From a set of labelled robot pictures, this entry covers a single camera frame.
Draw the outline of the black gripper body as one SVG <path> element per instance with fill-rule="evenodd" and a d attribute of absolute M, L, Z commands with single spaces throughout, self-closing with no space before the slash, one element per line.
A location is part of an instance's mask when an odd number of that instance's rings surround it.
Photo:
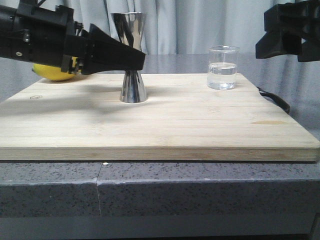
<path fill-rule="evenodd" d="M 84 66 L 87 39 L 74 10 L 58 5 L 42 8 L 43 1 L 21 0 L 17 8 L 0 7 L 0 56 L 58 67 L 75 74 Z"/>
<path fill-rule="evenodd" d="M 320 2 L 304 0 L 287 7 L 287 53 L 299 62 L 320 60 Z"/>

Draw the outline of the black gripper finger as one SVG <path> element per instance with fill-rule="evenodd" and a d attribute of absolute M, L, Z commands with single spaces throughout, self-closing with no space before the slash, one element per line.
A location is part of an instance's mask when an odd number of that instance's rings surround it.
<path fill-rule="evenodd" d="M 96 25 L 90 24 L 81 73 L 140 71 L 144 67 L 145 56 L 142 51 L 115 40 Z"/>
<path fill-rule="evenodd" d="M 265 35 L 255 45 L 256 58 L 301 54 L 307 19 L 306 3 L 276 4 L 264 12 Z"/>

